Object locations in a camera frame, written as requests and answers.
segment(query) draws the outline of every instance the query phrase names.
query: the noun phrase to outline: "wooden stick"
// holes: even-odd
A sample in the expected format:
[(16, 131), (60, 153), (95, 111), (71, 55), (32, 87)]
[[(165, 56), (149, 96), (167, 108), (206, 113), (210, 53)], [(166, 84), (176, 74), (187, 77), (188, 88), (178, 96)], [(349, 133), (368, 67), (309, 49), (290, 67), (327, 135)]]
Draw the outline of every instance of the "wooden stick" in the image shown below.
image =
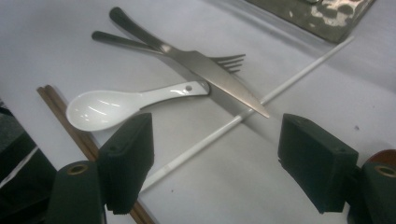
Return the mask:
[(95, 157), (91, 150), (84, 144), (80, 135), (74, 130), (74, 127), (68, 122), (67, 118), (64, 116), (63, 112), (60, 111), (59, 107), (53, 102), (52, 98), (47, 94), (44, 88), (40, 87), (37, 89), (41, 98), (43, 98), (44, 102), (46, 102), (49, 109), (55, 115), (55, 117), (61, 122), (66, 131), (78, 145), (79, 149), (84, 153), (89, 161), (95, 161), (97, 157)]
[(64, 103), (62, 98), (58, 95), (55, 89), (53, 89), (50, 85), (47, 85), (45, 87), (45, 91), (47, 95), (52, 99), (52, 102), (57, 105), (59, 108), (59, 111), (62, 114), (62, 117), (65, 119), (66, 124), (64, 124), (64, 127), (66, 130), (69, 130), (72, 133), (75, 133), (78, 135), (78, 137), (81, 139), (81, 141), (84, 143), (85, 147), (90, 151), (90, 153), (93, 155), (93, 160), (90, 160), (88, 157), (88, 160), (90, 161), (96, 161), (96, 159), (99, 156), (99, 148), (98, 146), (92, 141), (92, 137), (89, 133), (83, 132), (81, 130), (76, 129), (73, 127), (70, 122), (66, 118), (66, 108), (67, 105)]
[[(55, 117), (61, 122), (66, 131), (78, 145), (82, 153), (87, 157), (89, 161), (96, 161), (99, 154), (99, 148), (92, 141), (92, 137), (89, 133), (80, 131), (73, 127), (66, 118), (66, 104), (50, 85), (45, 88), (38, 88), (37, 92), (41, 98), (47, 104), (49, 109), (55, 115)], [(149, 214), (143, 208), (143, 206), (136, 202), (130, 212), (131, 217), (137, 224), (152, 224), (154, 221), (151, 219)]]

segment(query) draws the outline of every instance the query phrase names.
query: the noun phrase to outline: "silverware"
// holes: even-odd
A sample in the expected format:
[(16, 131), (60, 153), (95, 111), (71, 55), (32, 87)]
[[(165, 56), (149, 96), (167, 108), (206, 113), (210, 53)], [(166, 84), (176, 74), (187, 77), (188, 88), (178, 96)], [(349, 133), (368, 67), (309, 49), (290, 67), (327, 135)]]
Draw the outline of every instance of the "silverware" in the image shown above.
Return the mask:
[[(113, 44), (121, 47), (126, 47), (128, 49), (139, 49), (143, 50), (146, 52), (150, 53), (156, 53), (156, 54), (161, 54), (163, 55), (163, 52), (152, 48), (149, 45), (142, 44), (140, 42), (123, 38), (117, 35), (111, 35), (105, 32), (101, 31), (95, 31), (92, 34), (92, 39), (100, 42), (104, 42), (107, 44)], [(238, 54), (238, 55), (233, 55), (233, 56), (227, 56), (227, 57), (210, 57), (209, 59), (212, 60), (213, 62), (217, 63), (220, 65), (223, 69), (227, 70), (229, 73), (237, 73), (240, 70), (235, 69), (236, 67), (241, 66), (241, 62), (244, 61), (243, 57), (245, 54)]]
[(133, 22), (119, 7), (111, 9), (110, 18), (122, 29), (162, 52), (163, 55), (174, 59), (195, 75), (204, 78), (243, 104), (269, 118), (268, 112), (260, 101), (242, 83), (230, 76), (226, 70), (202, 53), (196, 50), (183, 51), (161, 41), (161, 39)]

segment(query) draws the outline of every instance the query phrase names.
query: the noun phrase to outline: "metal ring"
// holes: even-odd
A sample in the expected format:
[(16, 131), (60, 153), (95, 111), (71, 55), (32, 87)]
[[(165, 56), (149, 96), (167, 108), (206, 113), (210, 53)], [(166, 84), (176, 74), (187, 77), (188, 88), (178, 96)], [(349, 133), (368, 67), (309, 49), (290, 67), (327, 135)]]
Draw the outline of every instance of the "metal ring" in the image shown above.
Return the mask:
[(86, 164), (77, 164), (72, 167), (70, 167), (67, 170), (68, 175), (79, 175), (84, 173), (86, 170), (88, 170), (88, 166)]
[(377, 165), (375, 167), (376, 171), (379, 172), (381, 175), (385, 175), (388, 177), (396, 177), (396, 171), (393, 170), (392, 168), (389, 168), (388, 166), (383, 166), (383, 165)]

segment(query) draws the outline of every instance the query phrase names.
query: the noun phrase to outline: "spoon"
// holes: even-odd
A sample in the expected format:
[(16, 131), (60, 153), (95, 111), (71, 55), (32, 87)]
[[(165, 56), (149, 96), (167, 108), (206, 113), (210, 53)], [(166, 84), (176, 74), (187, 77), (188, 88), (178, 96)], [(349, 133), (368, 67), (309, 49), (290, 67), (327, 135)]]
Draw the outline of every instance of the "spoon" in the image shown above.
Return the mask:
[(209, 85), (204, 81), (143, 92), (88, 91), (67, 106), (66, 116), (74, 127), (82, 131), (100, 131), (122, 123), (147, 105), (177, 97), (208, 94)]

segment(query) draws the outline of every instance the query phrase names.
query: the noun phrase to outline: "fork handle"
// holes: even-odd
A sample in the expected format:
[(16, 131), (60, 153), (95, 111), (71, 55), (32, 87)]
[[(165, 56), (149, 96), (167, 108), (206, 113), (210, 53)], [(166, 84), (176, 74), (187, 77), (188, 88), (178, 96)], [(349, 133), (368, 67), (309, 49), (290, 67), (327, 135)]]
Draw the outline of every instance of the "fork handle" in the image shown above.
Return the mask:
[(166, 53), (173, 48), (136, 24), (119, 7), (114, 7), (110, 10), (110, 18), (122, 29), (129, 32), (131, 35), (136, 36), (141, 41), (147, 43), (162, 53)]
[(136, 42), (134, 40), (130, 40), (127, 38), (123, 38), (117, 35), (111, 35), (105, 32), (101, 31), (95, 31), (92, 33), (92, 39), (107, 43), (107, 44), (112, 44), (120, 47), (126, 47), (128, 49), (140, 49), (143, 51), (151, 52), (151, 53), (157, 53), (157, 54), (163, 54), (162, 52), (139, 42)]

